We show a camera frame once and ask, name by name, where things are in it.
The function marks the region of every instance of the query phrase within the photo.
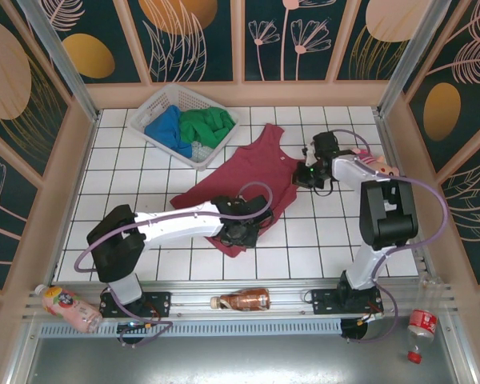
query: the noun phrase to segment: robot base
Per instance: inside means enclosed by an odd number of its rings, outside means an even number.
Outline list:
[[[109,292],[100,295],[99,311],[104,318],[128,318],[117,306]],[[125,306],[130,312],[141,318],[158,318],[153,308],[161,318],[167,318],[170,311],[170,292],[144,292],[141,298]]]
[[[312,290],[310,293],[314,314],[359,314],[361,316],[373,310],[368,303],[384,312],[380,291],[375,286],[367,290],[353,290],[346,280],[345,271],[336,289]]]

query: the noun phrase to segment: pink bottle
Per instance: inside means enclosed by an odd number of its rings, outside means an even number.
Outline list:
[[[46,312],[64,318],[79,332],[95,332],[103,321],[102,314],[94,307],[60,286],[41,284],[36,287],[35,293],[42,297],[42,307]]]

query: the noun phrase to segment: white tile floor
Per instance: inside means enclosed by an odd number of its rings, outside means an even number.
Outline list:
[[[242,126],[204,172],[196,172],[125,129],[127,115],[133,110],[104,110],[55,280],[97,281],[96,273],[74,272],[73,263],[87,247],[87,234],[106,214],[120,204],[140,212],[172,210],[169,201],[173,196],[214,172],[238,146],[256,140],[267,122],[285,130],[282,149],[294,158],[302,158],[304,143],[315,134],[338,128],[360,134],[372,152],[383,154],[369,107],[233,109]],[[359,144],[352,135],[336,136],[342,148]],[[328,197],[299,189],[297,200],[260,237],[255,250],[229,258],[204,238],[189,238],[144,252],[135,271],[143,281],[337,278],[353,262],[361,244],[358,212],[358,196],[341,182],[335,183]],[[92,258],[86,258],[83,266],[91,265]],[[382,273],[391,277],[417,274],[411,252],[393,256]]]

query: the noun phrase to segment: green cloth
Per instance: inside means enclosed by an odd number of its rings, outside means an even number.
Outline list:
[[[230,114],[216,106],[188,110],[179,118],[180,135],[184,142],[200,142],[210,148],[216,148],[233,127]]]

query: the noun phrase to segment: laundry basket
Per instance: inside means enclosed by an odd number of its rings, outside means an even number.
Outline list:
[[[162,112],[164,112],[169,106],[177,106],[181,111],[196,110],[208,108],[211,106],[217,106],[227,110],[233,119],[235,125],[228,135],[220,142],[220,144],[213,150],[213,152],[202,162],[194,162],[185,156],[181,156],[179,153],[173,151],[171,148],[167,148],[160,142],[150,138],[144,134],[144,129],[148,124],[155,120]],[[212,160],[222,151],[222,148],[228,143],[229,140],[236,134],[239,127],[238,115],[221,106],[220,104],[201,96],[183,86],[177,84],[169,84],[164,86],[160,91],[151,96],[144,104],[142,104],[137,111],[130,117],[126,126],[131,129],[135,134],[142,137],[147,142],[150,142],[157,148],[164,150],[168,154],[175,156],[180,161],[192,166],[196,170],[205,170],[206,167],[212,162]]]

